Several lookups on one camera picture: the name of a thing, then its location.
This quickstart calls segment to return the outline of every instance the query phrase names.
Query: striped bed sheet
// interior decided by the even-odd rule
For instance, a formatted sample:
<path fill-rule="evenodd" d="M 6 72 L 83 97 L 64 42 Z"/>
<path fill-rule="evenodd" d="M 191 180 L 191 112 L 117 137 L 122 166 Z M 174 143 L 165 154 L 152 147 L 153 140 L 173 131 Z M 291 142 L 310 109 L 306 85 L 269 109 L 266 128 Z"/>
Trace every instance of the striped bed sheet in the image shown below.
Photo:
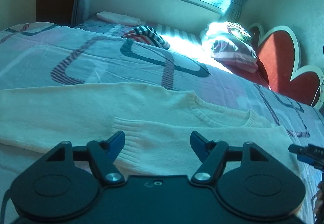
<path fill-rule="evenodd" d="M 161 36 L 176 37 L 188 41 L 194 45 L 201 45 L 201 40 L 198 35 L 194 35 L 186 31 L 172 28 L 162 24 L 147 22 L 145 25 L 154 28 L 154 30 Z M 135 26 L 126 26 L 122 24 L 108 23 L 94 16 L 91 19 L 88 19 L 82 24 L 76 26 L 75 28 L 81 28 L 86 31 L 120 37 L 124 33 L 133 29 L 134 27 Z"/>

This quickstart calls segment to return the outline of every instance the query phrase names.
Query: bed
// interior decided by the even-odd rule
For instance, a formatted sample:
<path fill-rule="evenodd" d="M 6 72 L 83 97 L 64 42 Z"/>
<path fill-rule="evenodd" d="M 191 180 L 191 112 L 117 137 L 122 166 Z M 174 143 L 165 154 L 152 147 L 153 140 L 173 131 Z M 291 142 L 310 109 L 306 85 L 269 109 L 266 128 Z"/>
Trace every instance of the bed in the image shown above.
<path fill-rule="evenodd" d="M 188 50 L 199 45 L 193 34 L 160 25 L 152 27 L 181 39 Z M 90 19 L 76 28 L 32 23 L 1 31 L 0 89 L 141 82 L 169 90 L 194 90 L 206 102 L 252 109 L 276 125 L 283 125 L 297 145 L 323 145 L 324 118 L 318 110 L 234 75 L 211 58 L 192 59 L 121 38 L 120 33 L 128 28 Z M 0 196 L 41 155 L 0 142 Z M 312 223 L 311 198 L 321 174 L 303 163 L 299 166 L 307 190 L 299 217 Z M 5 223 L 16 216 L 9 203 Z"/>

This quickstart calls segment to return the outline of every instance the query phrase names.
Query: bedspread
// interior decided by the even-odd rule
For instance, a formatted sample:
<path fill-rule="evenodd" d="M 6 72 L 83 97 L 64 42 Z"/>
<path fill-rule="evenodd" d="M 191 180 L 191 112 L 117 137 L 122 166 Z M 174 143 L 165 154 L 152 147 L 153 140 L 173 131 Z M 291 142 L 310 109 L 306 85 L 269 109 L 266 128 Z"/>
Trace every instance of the bedspread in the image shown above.
<path fill-rule="evenodd" d="M 323 144 L 323 117 L 317 110 L 240 78 L 214 60 L 200 61 L 130 39 L 51 23 L 17 25 L 0 32 L 0 89 L 144 82 L 193 90 L 206 102 L 252 109 L 283 125 L 295 144 Z M 311 223 L 310 199 L 320 172 L 299 166 L 307 189 L 301 217 Z"/>

